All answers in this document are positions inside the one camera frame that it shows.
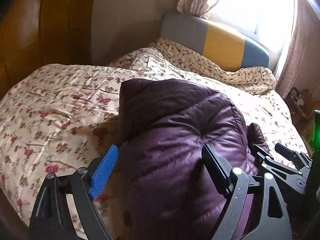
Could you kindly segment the brown wooden wardrobe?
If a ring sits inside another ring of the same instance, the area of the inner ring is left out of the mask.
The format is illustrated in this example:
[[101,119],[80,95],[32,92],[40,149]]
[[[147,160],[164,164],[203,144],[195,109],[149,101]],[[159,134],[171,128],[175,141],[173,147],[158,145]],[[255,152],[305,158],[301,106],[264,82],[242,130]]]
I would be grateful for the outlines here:
[[91,64],[93,0],[14,0],[1,20],[1,96],[51,63]]

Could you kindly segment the grey yellow blue headboard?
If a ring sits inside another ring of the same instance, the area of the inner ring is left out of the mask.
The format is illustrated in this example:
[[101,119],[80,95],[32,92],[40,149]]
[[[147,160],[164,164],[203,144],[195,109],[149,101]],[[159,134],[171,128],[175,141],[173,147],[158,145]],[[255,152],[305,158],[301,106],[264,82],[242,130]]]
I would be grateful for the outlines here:
[[197,52],[225,71],[269,65],[269,53],[261,45],[220,22],[169,12],[162,17],[160,37]]

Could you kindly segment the purple quilted down jacket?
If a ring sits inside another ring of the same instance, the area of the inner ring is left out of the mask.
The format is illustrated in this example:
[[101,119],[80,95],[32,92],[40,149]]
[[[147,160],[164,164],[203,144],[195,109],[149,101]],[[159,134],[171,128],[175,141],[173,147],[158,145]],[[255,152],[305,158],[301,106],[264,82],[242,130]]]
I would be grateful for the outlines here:
[[257,174],[260,127],[217,90],[185,80],[132,79],[120,87],[117,161],[130,239],[208,239],[225,204],[202,160],[215,153]]

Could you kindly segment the pink right curtain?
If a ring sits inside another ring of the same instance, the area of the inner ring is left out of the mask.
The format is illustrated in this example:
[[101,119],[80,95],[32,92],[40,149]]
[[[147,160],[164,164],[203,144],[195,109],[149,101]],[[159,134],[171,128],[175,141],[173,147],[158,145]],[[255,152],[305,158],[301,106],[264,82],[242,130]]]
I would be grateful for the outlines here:
[[279,62],[276,92],[285,98],[295,87],[308,90],[319,101],[319,17],[308,0],[295,0],[294,16],[285,61]]

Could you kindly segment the cluttered wooden side table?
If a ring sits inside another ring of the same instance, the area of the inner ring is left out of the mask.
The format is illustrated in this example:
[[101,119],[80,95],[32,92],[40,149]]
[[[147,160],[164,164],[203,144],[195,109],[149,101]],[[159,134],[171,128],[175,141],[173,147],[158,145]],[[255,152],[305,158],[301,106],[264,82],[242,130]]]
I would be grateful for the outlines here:
[[298,90],[295,87],[290,89],[284,101],[290,110],[293,125],[311,154],[314,151],[315,110],[319,109],[319,104],[313,101],[308,89]]

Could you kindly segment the window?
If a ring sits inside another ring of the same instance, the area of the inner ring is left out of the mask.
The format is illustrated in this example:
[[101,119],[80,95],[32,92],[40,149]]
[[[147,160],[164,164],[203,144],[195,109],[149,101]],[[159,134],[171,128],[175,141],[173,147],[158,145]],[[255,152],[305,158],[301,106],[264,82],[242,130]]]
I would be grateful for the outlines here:
[[211,18],[249,36],[273,53],[289,43],[295,21],[295,0],[216,0]]

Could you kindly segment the small-flower folded blanket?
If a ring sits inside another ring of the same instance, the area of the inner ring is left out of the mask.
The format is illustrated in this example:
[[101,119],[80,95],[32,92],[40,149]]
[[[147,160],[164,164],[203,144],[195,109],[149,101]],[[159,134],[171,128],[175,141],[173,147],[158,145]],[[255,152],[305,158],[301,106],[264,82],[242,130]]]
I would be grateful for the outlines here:
[[220,81],[253,95],[265,94],[276,88],[276,78],[271,70],[265,67],[225,71],[199,53],[165,38],[156,39],[149,47],[159,50],[176,68]]

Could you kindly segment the floral bed quilt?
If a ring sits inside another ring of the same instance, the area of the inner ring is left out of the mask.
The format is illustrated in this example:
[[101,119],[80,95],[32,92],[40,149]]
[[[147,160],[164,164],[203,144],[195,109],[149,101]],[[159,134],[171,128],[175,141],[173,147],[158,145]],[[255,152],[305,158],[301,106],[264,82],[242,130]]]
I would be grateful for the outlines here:
[[139,49],[106,67],[49,64],[1,100],[1,221],[9,236],[25,237],[46,173],[73,172],[115,139],[120,85],[135,77],[208,85],[232,99],[247,123],[261,127],[276,161],[293,166],[274,150],[276,143],[306,152],[289,108],[275,90],[250,94],[176,68],[157,49]]

